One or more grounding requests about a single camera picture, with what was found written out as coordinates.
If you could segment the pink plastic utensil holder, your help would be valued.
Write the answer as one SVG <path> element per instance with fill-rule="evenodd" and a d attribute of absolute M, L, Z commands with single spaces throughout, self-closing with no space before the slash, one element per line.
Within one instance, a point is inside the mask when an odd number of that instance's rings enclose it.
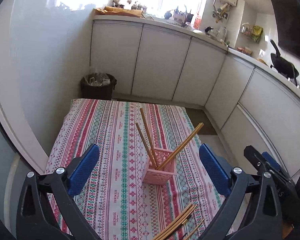
<path fill-rule="evenodd" d="M 162 148 L 154 148 L 158 164 L 161 164 L 165 159 L 168 158 L 172 151 Z M 156 170 L 152 165 L 151 160 L 148 158 L 145 162 L 142 182 L 153 185 L 164 185 L 173 176 L 177 175 L 176 159 L 172 159 L 162 170 Z"/>

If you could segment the black chopstick yellow band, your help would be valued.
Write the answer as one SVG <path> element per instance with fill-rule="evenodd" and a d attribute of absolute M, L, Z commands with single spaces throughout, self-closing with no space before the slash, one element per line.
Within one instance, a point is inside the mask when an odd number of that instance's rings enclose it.
<path fill-rule="evenodd" d="M 187 221 L 191 218 L 192 215 L 188 215 L 186 218 L 176 222 L 168 231 L 162 236 L 162 240 L 167 240 L 171 237 L 174 233 L 176 233 L 182 226 L 184 226 Z"/>

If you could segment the black wok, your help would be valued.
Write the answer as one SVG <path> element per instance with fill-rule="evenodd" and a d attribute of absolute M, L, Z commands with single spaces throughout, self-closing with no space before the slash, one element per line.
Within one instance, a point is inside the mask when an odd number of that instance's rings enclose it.
<path fill-rule="evenodd" d="M 298 83 L 296 78 L 299 76 L 298 70 L 294 67 L 294 64 L 284 59 L 280 51 L 276 45 L 276 43 L 273 40 L 270 40 L 271 45 L 274 47 L 276 53 L 271 53 L 271 68 L 275 68 L 279 74 L 285 76 L 287 79 L 290 79 L 293 81 L 294 85 L 298 87 Z"/>

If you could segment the striped patterned tablecloth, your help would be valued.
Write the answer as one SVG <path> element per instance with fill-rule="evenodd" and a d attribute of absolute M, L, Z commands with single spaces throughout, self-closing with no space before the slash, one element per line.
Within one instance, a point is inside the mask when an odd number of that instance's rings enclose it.
<path fill-rule="evenodd" d="M 173 151 L 194 129 L 183 107 L 74 99 L 45 172 L 68 166 L 96 144 L 99 161 L 75 202 L 102 239 L 153 239 L 189 204 L 196 208 L 172 238 L 182 239 L 205 219 L 192 235 L 197 239 L 224 202 L 199 159 L 200 139 L 194 137 L 177 155 L 176 176 L 161 186 L 143 183 L 148 155 L 135 124 L 144 136 L 140 108 L 155 147 Z"/>

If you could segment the yellow snack bag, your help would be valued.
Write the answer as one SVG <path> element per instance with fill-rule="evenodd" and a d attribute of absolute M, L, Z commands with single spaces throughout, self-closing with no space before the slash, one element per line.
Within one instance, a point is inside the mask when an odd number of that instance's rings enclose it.
<path fill-rule="evenodd" d="M 251 31 L 251 39 L 255 42 L 255 43 L 259 43 L 261 40 L 261 36 L 263 34 L 263 28 L 261 26 L 258 25 L 254 25 L 252 27 L 252 31 Z"/>

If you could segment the dark trash bin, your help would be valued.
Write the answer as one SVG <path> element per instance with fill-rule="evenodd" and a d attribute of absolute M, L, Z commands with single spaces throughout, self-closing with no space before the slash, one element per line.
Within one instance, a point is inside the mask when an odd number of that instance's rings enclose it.
<path fill-rule="evenodd" d="M 117 79 L 107 73 L 93 73 L 80 81 L 82 98 L 111 100 Z"/>

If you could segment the white kettle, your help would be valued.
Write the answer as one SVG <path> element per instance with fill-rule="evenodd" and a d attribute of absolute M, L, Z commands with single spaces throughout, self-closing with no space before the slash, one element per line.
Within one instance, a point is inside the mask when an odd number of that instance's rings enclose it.
<path fill-rule="evenodd" d="M 226 27 L 220 27 L 219 28 L 219 33 L 218 33 L 218 39 L 221 41 L 225 41 L 226 37 L 227 37 L 228 31 L 226 29 Z"/>

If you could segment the black range hood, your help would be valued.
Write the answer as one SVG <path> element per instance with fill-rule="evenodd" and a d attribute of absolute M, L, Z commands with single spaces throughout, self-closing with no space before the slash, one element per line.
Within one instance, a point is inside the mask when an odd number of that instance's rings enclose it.
<path fill-rule="evenodd" d="M 297 0 L 271 0 L 278 45 L 300 59 L 300 4 Z"/>

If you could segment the red bottle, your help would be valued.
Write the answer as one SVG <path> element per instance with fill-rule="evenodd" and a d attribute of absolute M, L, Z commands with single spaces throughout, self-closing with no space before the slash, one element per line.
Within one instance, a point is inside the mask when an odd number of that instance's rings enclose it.
<path fill-rule="evenodd" d="M 198 30 L 200 28 L 201 20 L 202 20 L 202 18 L 200 17 L 200 15 L 198 13 L 197 16 L 196 16 L 196 18 L 195 18 L 195 20 L 194 20 L 194 24 L 193 24 L 193 27 L 195 29 Z"/>

